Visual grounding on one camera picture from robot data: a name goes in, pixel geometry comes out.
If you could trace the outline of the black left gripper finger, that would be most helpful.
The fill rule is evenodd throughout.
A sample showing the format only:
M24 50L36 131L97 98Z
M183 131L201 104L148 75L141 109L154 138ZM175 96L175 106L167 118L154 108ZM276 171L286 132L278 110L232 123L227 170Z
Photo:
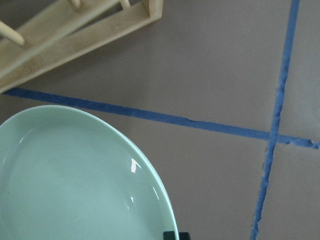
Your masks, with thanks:
M179 232L180 240L190 240L190 234L188 232Z

